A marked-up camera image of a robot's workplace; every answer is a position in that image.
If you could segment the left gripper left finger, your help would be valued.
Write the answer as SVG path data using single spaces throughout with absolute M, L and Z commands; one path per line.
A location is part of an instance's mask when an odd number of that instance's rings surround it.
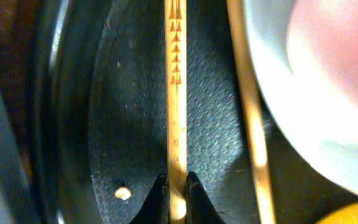
M 165 174 L 154 182 L 145 202 L 130 224 L 169 224 L 169 185 Z

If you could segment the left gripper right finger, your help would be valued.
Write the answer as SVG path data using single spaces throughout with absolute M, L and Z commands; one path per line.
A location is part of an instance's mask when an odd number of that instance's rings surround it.
M 186 224 L 225 224 L 211 203 L 195 172 L 189 172 L 185 185 Z

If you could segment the yellow plastic bowl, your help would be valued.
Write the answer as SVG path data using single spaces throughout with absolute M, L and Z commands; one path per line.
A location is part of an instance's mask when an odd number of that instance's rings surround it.
M 336 210 L 316 224 L 358 224 L 358 203 Z

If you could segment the pink plastic cup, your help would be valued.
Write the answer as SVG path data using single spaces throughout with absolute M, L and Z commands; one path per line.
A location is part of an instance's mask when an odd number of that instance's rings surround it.
M 297 1 L 287 54 L 294 74 L 323 79 L 358 108 L 358 0 Z

